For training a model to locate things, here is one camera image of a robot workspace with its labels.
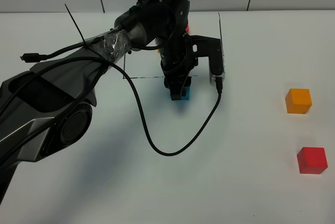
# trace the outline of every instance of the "white table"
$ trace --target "white table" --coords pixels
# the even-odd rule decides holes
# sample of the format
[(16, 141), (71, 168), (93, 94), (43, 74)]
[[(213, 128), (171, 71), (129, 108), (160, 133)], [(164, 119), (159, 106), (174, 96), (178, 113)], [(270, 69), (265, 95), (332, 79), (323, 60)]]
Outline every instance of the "white table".
[[(112, 27), (118, 15), (74, 17), (90, 37)], [(61, 152), (18, 166), (0, 222), (333, 223), (334, 15), (220, 13), (222, 101), (198, 140), (173, 158), (151, 149), (127, 81), (108, 71), (96, 86), (88, 132)], [(191, 13), (189, 24), (191, 34), (220, 36), (218, 13)], [(0, 78), (28, 68), (17, 58), (25, 52), (49, 53), (79, 39), (67, 14), (0, 15)], [(125, 63), (131, 77), (145, 77), (133, 81), (154, 143), (178, 150), (216, 101), (208, 63), (192, 72), (191, 100), (179, 102), (170, 101), (156, 77), (162, 76), (156, 52), (134, 52)], [(307, 115), (286, 113), (290, 87), (310, 89)], [(329, 167), (322, 175), (299, 174), (296, 154), (303, 146), (325, 148)]]

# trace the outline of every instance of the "cube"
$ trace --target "cube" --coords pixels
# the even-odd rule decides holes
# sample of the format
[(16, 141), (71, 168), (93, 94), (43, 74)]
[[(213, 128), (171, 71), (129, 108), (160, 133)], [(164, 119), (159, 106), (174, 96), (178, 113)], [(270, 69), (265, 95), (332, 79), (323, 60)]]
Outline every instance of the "cube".
[(287, 113), (306, 114), (312, 106), (309, 89), (289, 89), (285, 102)]
[(303, 147), (297, 157), (300, 173), (320, 174), (328, 167), (325, 150), (321, 147)]

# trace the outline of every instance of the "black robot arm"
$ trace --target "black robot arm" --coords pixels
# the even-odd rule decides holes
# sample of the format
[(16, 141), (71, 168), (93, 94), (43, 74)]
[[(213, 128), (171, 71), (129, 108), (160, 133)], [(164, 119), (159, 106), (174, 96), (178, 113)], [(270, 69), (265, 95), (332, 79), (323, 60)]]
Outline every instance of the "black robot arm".
[[(115, 21), (116, 29), (102, 36), (59, 50), (51, 55), (24, 54), (26, 62), (51, 59), (80, 48), (61, 60), (40, 62), (29, 71), (4, 81), (0, 88), (0, 202), (16, 166), (21, 161), (36, 162), (77, 142), (88, 129), (97, 101), (94, 86), (99, 78), (128, 51), (157, 50), (161, 55), (164, 85), (171, 99), (180, 100), (191, 85), (190, 70), (199, 57), (209, 57), (210, 80), (222, 90), (224, 64), (220, 39), (190, 36), (188, 0), (138, 0), (136, 6)], [(156, 40), (157, 46), (147, 45)], [(147, 138), (152, 143), (136, 91)]]

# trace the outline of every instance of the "red cube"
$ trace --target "red cube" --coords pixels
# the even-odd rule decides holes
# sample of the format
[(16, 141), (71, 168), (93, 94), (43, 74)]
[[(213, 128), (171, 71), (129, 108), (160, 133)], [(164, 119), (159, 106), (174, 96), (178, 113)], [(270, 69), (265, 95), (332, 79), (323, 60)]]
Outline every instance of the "red cube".
[(320, 174), (327, 167), (324, 148), (303, 147), (297, 155), (300, 173)]

